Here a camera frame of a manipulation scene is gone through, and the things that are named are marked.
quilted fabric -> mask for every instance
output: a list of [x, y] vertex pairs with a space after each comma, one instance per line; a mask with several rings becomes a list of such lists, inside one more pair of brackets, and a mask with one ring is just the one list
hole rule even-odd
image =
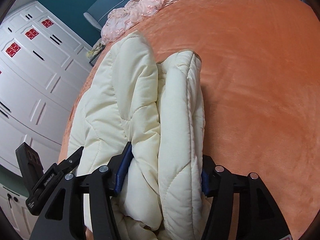
[[[68, 156], [84, 146], [78, 176], [108, 164], [132, 142], [134, 159], [112, 199], [122, 239], [200, 239], [200, 68], [192, 51], [156, 64], [134, 32], [112, 46], [79, 102], [68, 146]], [[88, 195], [84, 219], [92, 230]]]

black bracket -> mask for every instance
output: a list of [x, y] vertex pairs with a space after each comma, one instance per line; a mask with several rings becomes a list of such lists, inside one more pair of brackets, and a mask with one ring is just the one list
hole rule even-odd
[[287, 223], [258, 174], [232, 174], [203, 155], [202, 189], [213, 197], [201, 240], [227, 240], [231, 227], [233, 194], [239, 193], [237, 240], [292, 240]]
[[[30, 240], [85, 240], [83, 194], [90, 194], [90, 213], [95, 240], [121, 240], [111, 200], [122, 189], [133, 158], [128, 142], [122, 154], [92, 174], [76, 177], [70, 173], [79, 164], [83, 147], [43, 174], [38, 154], [26, 144], [16, 151], [30, 197], [26, 204], [40, 214]], [[233, 195], [239, 193], [239, 222], [236, 240], [292, 240], [284, 217], [271, 193], [256, 173], [232, 174], [203, 155], [202, 191], [213, 197], [201, 240], [227, 240]]]

bed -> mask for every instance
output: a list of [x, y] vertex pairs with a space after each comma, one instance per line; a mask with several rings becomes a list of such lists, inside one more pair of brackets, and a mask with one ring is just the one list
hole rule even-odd
[[[135, 30], [157, 61], [186, 48], [200, 55], [204, 154], [233, 173], [257, 172], [299, 239], [320, 207], [320, 23], [312, 9], [299, 0], [181, 0], [125, 35]], [[112, 44], [74, 104], [59, 160]]]

black handle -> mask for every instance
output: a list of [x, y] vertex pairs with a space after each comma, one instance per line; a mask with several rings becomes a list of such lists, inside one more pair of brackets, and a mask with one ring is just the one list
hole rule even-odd
[[58, 39], [56, 35], [52, 34], [52, 36], [55, 37], [56, 40], [58, 40], [60, 43], [62, 43], [62, 41], [60, 39]]
[[10, 199], [12, 199], [12, 196], [8, 193], [8, 194], [7, 194], [7, 197], [8, 197], [8, 200], [9, 200], [10, 208], [12, 208], [12, 207], [11, 207], [11, 202], [10, 202]]
[[54, 38], [52, 38], [51, 36], [50, 36], [50, 39], [51, 40], [53, 40], [55, 43], [57, 43], [58, 45], [60, 45], [60, 43], [59, 42], [57, 42]]
[[40, 59], [42, 59], [43, 61], [44, 61], [44, 59], [43, 59], [43, 57], [41, 57], [38, 53], [36, 53], [34, 50], [32, 51], [34, 54], [36, 54]]
[[6, 118], [9, 119], [9, 116], [7, 116], [7, 114], [6, 114], [5, 112], [3, 112], [3, 111], [0, 110], [0, 113], [3, 114]]
[[3, 106], [6, 110], [8, 110], [11, 113], [11, 110], [7, 108], [1, 101], [0, 101], [0, 105]]

metal screw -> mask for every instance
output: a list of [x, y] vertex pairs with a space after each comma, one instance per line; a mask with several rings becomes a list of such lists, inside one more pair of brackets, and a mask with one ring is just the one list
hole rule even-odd
[[222, 167], [222, 166], [216, 166], [216, 167], [215, 167], [215, 170], [216, 170], [217, 172], [223, 172], [223, 171], [224, 171], [224, 167]]
[[257, 173], [252, 172], [252, 173], [250, 173], [250, 178], [251, 178], [251, 179], [257, 179], [257, 178], [259, 178], [259, 176], [258, 176]]
[[73, 174], [72, 174], [72, 173], [68, 173], [68, 174], [66, 174], [66, 175], [64, 176], [64, 178], [65, 178], [66, 180], [71, 180], [71, 179], [73, 178]]
[[100, 172], [106, 172], [106, 171], [108, 171], [109, 170], [109, 168], [108, 168], [108, 166], [106, 166], [106, 165], [103, 165], [103, 166], [101, 166], [100, 168], [99, 168], [99, 171]]

